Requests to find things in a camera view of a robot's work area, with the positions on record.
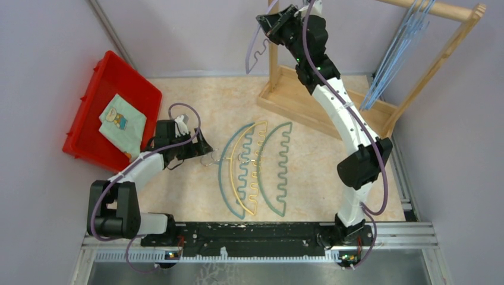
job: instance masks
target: wooden post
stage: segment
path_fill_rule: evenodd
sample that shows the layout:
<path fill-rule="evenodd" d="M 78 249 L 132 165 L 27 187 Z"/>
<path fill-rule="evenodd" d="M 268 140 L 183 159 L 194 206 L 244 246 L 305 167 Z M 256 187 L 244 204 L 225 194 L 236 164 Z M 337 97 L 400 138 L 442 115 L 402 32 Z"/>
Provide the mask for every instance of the wooden post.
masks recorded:
<path fill-rule="evenodd" d="M 404 7 L 404 8 L 409 8 L 415 0 L 377 0 L 383 3 L 388 3 L 392 5 L 396 5 L 399 7 Z M 415 8 L 417 8 L 422 1 L 418 1 Z M 422 10 L 428 5 L 428 2 L 424 3 L 424 6 L 422 7 Z M 458 21 L 458 22 L 466 22 L 470 19 L 471 14 L 473 11 L 468 8 L 464 7 L 459 7 L 451 4 L 446 4 L 442 2 L 436 2 L 433 6 L 432 9 L 430 10 L 429 14 L 431 15 L 436 15 L 442 18 Z"/>
<path fill-rule="evenodd" d="M 268 0 L 268 5 L 271 5 L 273 0 Z M 273 6 L 270 14 L 275 14 L 279 12 L 279 2 Z M 269 91 L 273 92 L 280 77 L 280 72 L 278 69 L 278 46 L 274 43 L 269 43 Z"/>
<path fill-rule="evenodd" d="M 404 2 L 402 1 L 383 1 L 383 2 Z M 413 89 L 410 91 L 406 99 L 399 105 L 397 110 L 390 116 L 385 125 L 383 126 L 383 134 L 385 136 L 390 136 L 394 129 L 395 123 L 401 117 L 401 115 L 406 111 L 406 109 L 411 105 L 413 100 L 418 96 L 422 89 L 429 83 L 429 81 L 434 77 L 437 71 L 443 66 L 446 60 L 452 55 L 455 49 L 462 43 L 467 34 L 476 26 L 480 19 L 485 14 L 486 6 L 483 4 L 477 4 L 471 12 L 469 19 L 463 22 L 458 29 L 453 33 L 452 37 L 446 42 L 445 47 L 437 55 L 436 59 L 427 69 L 427 71 L 420 77 L 420 80 L 416 83 Z"/>

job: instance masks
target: red plastic container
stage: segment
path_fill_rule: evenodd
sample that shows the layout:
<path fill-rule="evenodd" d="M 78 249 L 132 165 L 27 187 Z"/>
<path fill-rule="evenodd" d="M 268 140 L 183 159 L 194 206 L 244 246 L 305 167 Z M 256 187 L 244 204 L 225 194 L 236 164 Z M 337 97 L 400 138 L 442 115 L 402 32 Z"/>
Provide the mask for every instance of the red plastic container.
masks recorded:
<path fill-rule="evenodd" d="M 80 99 L 82 103 L 63 146 L 63 151 L 76 159 L 86 160 L 113 172 L 122 171 L 130 162 L 98 131 L 102 124 L 98 117 L 116 94 L 147 117 L 141 144 L 144 148 L 154 135 L 161 91 L 110 50 L 94 68 L 91 82 Z"/>

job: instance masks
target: mint green cloth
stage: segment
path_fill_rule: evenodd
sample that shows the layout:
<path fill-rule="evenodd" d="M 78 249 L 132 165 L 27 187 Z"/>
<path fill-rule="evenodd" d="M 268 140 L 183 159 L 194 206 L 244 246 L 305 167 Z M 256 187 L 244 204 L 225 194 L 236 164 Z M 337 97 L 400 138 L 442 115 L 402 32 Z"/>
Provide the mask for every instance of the mint green cloth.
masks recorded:
<path fill-rule="evenodd" d="M 140 144 L 147 118 L 116 94 L 99 117 L 99 131 L 132 162 L 140 155 Z"/>

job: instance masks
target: gray floor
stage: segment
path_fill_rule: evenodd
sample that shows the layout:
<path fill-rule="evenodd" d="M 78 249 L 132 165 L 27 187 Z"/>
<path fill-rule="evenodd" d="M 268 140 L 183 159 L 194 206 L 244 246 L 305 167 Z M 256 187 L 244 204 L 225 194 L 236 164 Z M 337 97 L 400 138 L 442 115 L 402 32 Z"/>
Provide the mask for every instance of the gray floor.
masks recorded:
<path fill-rule="evenodd" d="M 152 264 L 136 264 L 150 269 Z M 336 264 L 177 264 L 142 275 L 126 263 L 95 263 L 89 285 L 99 284 L 430 284 L 420 250 L 375 250 L 356 271 Z"/>

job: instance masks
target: wooden drying rack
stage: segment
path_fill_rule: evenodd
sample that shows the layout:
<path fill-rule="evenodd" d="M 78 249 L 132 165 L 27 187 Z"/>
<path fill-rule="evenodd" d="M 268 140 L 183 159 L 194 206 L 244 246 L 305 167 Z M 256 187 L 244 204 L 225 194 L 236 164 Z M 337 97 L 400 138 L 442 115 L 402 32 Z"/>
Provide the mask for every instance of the wooden drying rack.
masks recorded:
<path fill-rule="evenodd" d="M 414 2 L 414 0 L 377 1 L 404 8 L 409 8 Z M 372 109 L 361 111 L 362 117 L 377 134 L 381 137 L 389 137 L 392 134 L 397 120 L 418 94 L 420 94 L 432 77 L 434 77 L 436 72 L 451 56 L 458 45 L 462 43 L 467 34 L 469 34 L 480 21 L 485 10 L 486 6 L 484 4 L 477 4 L 472 10 L 440 2 L 432 6 L 429 14 L 458 21 L 461 22 L 461 24 L 399 106 L 377 100 Z M 279 12 L 278 3 L 271 10 L 272 14 L 277 12 Z M 365 94 L 348 89 L 347 92 L 355 103 L 355 107 L 358 109 L 364 100 Z M 310 128 L 340 138 L 338 131 L 324 109 L 309 95 L 306 88 L 299 82 L 296 71 L 287 66 L 278 65 L 278 47 L 272 43 L 269 44 L 269 81 L 259 94 L 257 104 L 260 107 L 303 125 L 307 125 Z"/>

